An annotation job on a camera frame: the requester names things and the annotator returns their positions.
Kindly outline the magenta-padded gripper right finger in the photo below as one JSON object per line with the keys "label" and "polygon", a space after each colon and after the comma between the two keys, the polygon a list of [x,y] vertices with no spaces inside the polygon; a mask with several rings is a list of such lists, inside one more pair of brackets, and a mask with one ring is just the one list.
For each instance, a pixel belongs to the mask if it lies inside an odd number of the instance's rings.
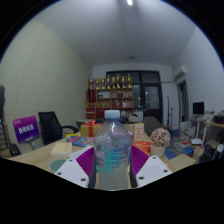
{"label": "magenta-padded gripper right finger", "polygon": [[131,148],[130,183],[132,188],[143,187],[171,173],[172,171],[158,156],[148,156],[136,146]]}

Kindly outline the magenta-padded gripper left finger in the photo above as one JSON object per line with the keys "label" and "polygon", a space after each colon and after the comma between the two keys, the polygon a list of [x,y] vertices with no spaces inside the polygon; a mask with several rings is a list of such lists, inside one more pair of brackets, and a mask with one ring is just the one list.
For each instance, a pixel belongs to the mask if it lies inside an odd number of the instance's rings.
{"label": "magenta-padded gripper left finger", "polygon": [[94,148],[88,147],[74,159],[67,159],[55,175],[78,186],[93,189],[96,184]]}

